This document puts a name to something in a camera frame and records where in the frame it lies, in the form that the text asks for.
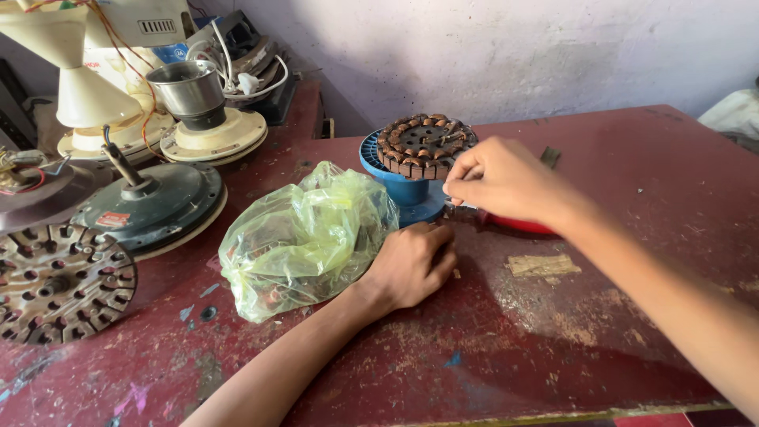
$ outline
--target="blue plastic spool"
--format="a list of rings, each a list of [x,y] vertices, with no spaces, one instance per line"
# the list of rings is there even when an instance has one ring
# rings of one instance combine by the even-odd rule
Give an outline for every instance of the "blue plastic spool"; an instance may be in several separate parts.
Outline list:
[[[403,175],[390,172],[377,157],[377,137],[381,131],[382,129],[373,132],[361,142],[358,149],[361,164],[376,177],[375,181],[387,188],[387,194],[400,208],[400,227],[420,221],[434,221],[445,206],[446,194],[442,192],[442,181],[411,181]]]

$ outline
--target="sticker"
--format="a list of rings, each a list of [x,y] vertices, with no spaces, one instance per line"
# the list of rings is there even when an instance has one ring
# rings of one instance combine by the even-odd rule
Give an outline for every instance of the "sticker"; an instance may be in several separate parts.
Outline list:
[[[105,212],[102,217],[95,221],[95,224],[106,227],[123,227],[127,225],[129,213]]]

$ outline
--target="paint-stained table surface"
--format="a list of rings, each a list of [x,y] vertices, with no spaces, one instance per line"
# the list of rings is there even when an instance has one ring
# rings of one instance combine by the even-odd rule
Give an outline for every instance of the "paint-stained table surface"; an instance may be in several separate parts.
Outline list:
[[[220,167],[229,199],[216,222],[137,265],[139,287],[127,316],[69,345],[0,344],[4,425],[177,425],[310,315],[295,310],[246,322],[216,257],[229,224],[256,198],[300,181],[320,160],[362,170],[361,138],[310,139],[318,85],[299,88],[296,97],[287,128]],[[519,138],[535,154],[546,145],[559,148],[556,170],[647,245],[759,307],[753,154],[668,106],[474,130],[481,139]],[[361,331],[295,404],[286,425],[497,424],[726,405],[571,245],[480,226],[459,213],[439,222],[457,233],[460,278]],[[515,277],[509,256],[524,255],[567,255],[581,272]],[[211,305],[218,314],[201,320]]]

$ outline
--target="yellow plastic bag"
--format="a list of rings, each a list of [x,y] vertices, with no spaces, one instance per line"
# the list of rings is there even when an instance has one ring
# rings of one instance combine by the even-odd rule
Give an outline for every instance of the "yellow plastic bag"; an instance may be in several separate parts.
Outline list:
[[[258,200],[227,230],[222,276],[238,313],[260,323],[342,292],[398,229],[398,207],[368,175],[321,162]]]

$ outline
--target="white wall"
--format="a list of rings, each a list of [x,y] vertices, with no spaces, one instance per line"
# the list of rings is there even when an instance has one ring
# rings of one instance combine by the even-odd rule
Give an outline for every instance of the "white wall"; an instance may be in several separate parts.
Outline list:
[[[2,33],[0,58],[8,61],[27,95],[58,94],[58,68]]]
[[[321,68],[310,76],[341,136],[420,111],[480,124],[668,103],[698,116],[759,74],[757,0],[194,4],[242,9],[296,67]]]

